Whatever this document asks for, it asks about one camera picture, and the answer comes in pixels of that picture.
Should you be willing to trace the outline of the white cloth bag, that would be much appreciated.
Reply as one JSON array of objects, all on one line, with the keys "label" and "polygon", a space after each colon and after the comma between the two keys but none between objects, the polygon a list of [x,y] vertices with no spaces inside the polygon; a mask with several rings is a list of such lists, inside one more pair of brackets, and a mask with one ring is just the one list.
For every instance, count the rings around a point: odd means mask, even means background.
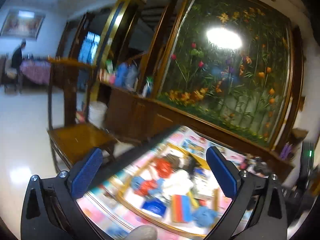
[{"label": "white cloth bag", "polygon": [[176,194],[186,196],[193,186],[194,183],[191,181],[189,173],[180,169],[164,180],[162,193],[163,196],[167,198]]}]

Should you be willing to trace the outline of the blue small cloth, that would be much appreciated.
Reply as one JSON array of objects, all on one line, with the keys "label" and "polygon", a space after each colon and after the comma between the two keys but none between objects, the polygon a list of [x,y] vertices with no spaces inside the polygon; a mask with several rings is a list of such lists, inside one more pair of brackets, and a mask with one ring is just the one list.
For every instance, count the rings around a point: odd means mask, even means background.
[{"label": "blue small cloth", "polygon": [[132,178],[130,185],[135,194],[139,196],[151,196],[162,192],[163,183],[163,178],[158,180],[145,180],[140,176],[136,176]]}]

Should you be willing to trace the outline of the blue tissue pack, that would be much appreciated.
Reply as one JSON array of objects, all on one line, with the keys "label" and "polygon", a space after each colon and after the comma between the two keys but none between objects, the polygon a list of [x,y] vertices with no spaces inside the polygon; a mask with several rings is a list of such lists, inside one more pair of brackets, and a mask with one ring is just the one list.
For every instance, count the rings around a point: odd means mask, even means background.
[{"label": "blue tissue pack", "polygon": [[148,211],[149,213],[156,215],[158,217],[164,217],[167,207],[159,199],[152,198],[152,199],[147,199],[143,203],[141,209],[144,211]]}]

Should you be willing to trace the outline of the blue towel cloth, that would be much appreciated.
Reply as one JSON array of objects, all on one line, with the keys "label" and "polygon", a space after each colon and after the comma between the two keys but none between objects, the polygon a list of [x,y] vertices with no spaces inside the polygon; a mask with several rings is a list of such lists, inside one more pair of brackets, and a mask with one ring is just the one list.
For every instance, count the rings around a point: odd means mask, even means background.
[{"label": "blue towel cloth", "polygon": [[198,227],[208,228],[210,227],[217,217],[215,210],[209,209],[207,206],[201,206],[195,210],[192,214],[193,221]]}]

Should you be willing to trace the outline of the white plastic bucket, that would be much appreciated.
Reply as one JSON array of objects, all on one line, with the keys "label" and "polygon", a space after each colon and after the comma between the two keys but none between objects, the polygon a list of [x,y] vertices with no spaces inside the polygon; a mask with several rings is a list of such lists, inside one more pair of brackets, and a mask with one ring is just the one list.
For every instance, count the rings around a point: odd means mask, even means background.
[{"label": "white plastic bucket", "polygon": [[100,101],[92,101],[89,104],[88,120],[97,128],[102,128],[107,112],[107,105]]}]

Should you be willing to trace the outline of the patterned plastic tablecloth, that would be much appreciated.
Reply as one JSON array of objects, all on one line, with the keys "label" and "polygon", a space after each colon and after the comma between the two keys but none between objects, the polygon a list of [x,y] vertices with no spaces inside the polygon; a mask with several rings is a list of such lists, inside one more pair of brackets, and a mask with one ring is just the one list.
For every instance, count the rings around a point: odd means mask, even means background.
[{"label": "patterned plastic tablecloth", "polygon": [[158,239],[203,239],[231,204],[206,162],[213,145],[179,127],[77,203],[112,239],[143,225]]}]

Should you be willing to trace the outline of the framed wall picture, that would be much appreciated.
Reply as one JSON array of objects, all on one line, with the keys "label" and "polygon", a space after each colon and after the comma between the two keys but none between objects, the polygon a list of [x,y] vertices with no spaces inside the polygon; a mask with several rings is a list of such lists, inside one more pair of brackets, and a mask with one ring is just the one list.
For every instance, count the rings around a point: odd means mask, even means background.
[{"label": "framed wall picture", "polygon": [[9,10],[1,36],[36,40],[46,15],[33,11]]}]

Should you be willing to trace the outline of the background table purple cloth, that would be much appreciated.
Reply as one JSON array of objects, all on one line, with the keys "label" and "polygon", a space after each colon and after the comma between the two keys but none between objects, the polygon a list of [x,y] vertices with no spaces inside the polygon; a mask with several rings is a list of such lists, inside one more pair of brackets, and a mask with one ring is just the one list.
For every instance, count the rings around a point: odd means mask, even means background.
[{"label": "background table purple cloth", "polygon": [[20,71],[30,81],[38,85],[49,85],[51,64],[47,61],[23,61]]}]

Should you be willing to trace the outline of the seated person in background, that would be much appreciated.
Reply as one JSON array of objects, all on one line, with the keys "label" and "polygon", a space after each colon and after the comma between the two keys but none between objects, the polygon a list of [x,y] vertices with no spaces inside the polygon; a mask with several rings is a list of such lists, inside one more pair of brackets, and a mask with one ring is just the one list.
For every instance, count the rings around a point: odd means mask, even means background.
[{"label": "seated person in background", "polygon": [[17,47],[14,51],[12,58],[11,58],[11,67],[16,70],[17,75],[20,75],[20,65],[22,64],[23,57],[22,51],[25,48],[27,42],[26,39],[23,39],[21,44]]}]

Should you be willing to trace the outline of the glass flower display cabinet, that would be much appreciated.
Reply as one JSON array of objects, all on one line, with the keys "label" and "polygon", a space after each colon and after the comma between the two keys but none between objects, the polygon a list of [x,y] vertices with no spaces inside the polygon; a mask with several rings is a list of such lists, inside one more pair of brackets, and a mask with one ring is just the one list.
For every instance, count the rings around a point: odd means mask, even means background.
[{"label": "glass flower display cabinet", "polygon": [[290,19],[259,0],[183,0],[155,97],[273,150],[290,104],[292,41]]}]

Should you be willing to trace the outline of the black packet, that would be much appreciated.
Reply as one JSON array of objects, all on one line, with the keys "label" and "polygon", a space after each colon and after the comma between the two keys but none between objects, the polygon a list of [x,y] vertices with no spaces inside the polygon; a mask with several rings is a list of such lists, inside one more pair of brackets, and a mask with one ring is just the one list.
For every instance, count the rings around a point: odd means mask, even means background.
[{"label": "black packet", "polygon": [[193,175],[195,168],[199,167],[201,167],[201,164],[192,155],[188,155],[184,169],[189,173],[189,175]]}]

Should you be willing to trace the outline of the blue and red striped sponge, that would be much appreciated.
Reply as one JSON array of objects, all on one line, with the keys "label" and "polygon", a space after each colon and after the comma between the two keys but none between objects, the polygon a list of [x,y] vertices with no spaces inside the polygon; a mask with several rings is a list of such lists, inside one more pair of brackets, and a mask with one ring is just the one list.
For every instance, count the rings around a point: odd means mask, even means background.
[{"label": "blue and red striped sponge", "polygon": [[188,196],[173,195],[171,198],[171,220],[174,223],[192,221],[191,202]]}]

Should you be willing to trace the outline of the black gadget on table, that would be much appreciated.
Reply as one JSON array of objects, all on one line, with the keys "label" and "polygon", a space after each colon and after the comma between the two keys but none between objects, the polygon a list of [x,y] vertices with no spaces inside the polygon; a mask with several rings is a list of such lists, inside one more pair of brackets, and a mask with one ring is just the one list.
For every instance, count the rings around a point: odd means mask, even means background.
[{"label": "black gadget on table", "polygon": [[271,170],[267,163],[262,161],[260,157],[246,158],[240,164],[240,170],[246,170],[259,177],[268,177],[271,174]]}]

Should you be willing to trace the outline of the purple bottles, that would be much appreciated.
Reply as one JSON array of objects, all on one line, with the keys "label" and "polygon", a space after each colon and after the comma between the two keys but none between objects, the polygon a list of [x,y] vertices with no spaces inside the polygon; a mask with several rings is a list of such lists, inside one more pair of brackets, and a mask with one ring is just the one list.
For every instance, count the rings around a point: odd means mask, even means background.
[{"label": "purple bottles", "polygon": [[285,161],[291,161],[294,158],[295,151],[294,145],[287,142],[280,153],[280,159]]}]

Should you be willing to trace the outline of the white patterned tissue pack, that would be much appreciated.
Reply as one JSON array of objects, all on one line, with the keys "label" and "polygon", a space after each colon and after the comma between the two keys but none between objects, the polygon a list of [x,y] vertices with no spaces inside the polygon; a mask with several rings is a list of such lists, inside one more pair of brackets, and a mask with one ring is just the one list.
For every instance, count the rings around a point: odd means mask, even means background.
[{"label": "white patterned tissue pack", "polygon": [[214,190],[219,188],[219,185],[214,176],[194,174],[193,177],[193,193],[196,199],[209,200],[214,195]]}]

